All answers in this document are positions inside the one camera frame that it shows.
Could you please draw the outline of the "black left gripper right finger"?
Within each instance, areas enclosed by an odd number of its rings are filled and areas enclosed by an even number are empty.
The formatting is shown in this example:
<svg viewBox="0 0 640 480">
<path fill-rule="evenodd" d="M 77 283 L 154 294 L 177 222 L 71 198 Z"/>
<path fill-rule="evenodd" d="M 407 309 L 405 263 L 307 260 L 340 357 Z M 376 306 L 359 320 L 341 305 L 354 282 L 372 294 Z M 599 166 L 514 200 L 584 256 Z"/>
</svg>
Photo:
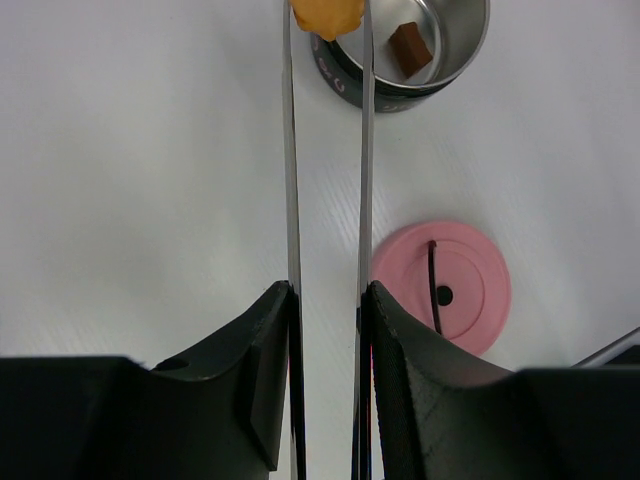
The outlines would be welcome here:
<svg viewBox="0 0 640 480">
<path fill-rule="evenodd" d="M 457 347 L 368 290 L 388 479 L 635 479 L 639 371 L 512 372 Z"/>
</svg>

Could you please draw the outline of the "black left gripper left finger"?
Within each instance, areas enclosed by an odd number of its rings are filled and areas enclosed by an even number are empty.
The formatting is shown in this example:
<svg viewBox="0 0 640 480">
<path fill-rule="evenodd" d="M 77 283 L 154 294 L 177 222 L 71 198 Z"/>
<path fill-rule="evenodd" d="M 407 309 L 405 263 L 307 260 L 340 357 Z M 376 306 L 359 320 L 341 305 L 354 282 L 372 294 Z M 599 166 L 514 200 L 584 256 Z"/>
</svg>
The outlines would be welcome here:
<svg viewBox="0 0 640 480">
<path fill-rule="evenodd" d="M 277 468 L 291 290 L 147 369 L 122 356 L 1 362 L 5 479 L 265 479 Z"/>
</svg>

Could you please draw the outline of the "metal tweezers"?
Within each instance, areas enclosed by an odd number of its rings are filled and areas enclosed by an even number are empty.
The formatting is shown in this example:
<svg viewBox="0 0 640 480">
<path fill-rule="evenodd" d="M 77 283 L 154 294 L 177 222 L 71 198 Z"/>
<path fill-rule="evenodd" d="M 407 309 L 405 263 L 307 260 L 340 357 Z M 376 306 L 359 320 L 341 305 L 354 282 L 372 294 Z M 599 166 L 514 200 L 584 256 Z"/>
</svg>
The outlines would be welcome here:
<svg viewBox="0 0 640 480">
<path fill-rule="evenodd" d="M 282 110 L 284 134 L 284 173 L 286 191 L 288 282 L 294 295 L 295 314 L 289 321 L 290 393 L 290 477 L 307 477 L 306 426 L 304 400 L 300 220 L 296 157 L 295 101 L 292 67 L 291 4 L 283 3 L 282 18 Z M 358 246 L 358 297 L 356 302 L 354 408 L 351 477 L 372 477 L 371 459 L 371 336 L 366 316 L 366 298 L 372 264 L 372 193 L 374 137 L 374 48 L 372 14 L 364 4 L 362 65 L 362 145 L 360 162 L 360 212 Z"/>
</svg>

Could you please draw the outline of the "brown cube food piece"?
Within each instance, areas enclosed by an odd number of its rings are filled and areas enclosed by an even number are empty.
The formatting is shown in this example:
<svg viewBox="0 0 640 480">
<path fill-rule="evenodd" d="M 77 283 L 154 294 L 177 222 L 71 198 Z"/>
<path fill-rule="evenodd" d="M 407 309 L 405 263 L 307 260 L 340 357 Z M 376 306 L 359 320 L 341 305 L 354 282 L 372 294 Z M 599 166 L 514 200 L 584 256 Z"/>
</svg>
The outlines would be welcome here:
<svg viewBox="0 0 640 480">
<path fill-rule="evenodd" d="M 405 79 L 416 75 L 433 60 L 416 22 L 399 25 L 390 36 L 389 45 Z"/>
</svg>

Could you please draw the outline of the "yellow-orange food piece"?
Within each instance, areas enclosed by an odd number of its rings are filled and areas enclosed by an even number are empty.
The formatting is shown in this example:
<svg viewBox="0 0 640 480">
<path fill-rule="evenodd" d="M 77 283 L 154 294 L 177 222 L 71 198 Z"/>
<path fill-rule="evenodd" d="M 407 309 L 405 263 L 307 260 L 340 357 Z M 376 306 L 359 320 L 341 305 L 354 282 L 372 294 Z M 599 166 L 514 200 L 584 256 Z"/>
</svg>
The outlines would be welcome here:
<svg viewBox="0 0 640 480">
<path fill-rule="evenodd" d="M 301 30 L 315 33 L 325 41 L 359 28 L 364 15 L 364 0 L 290 0 Z"/>
</svg>

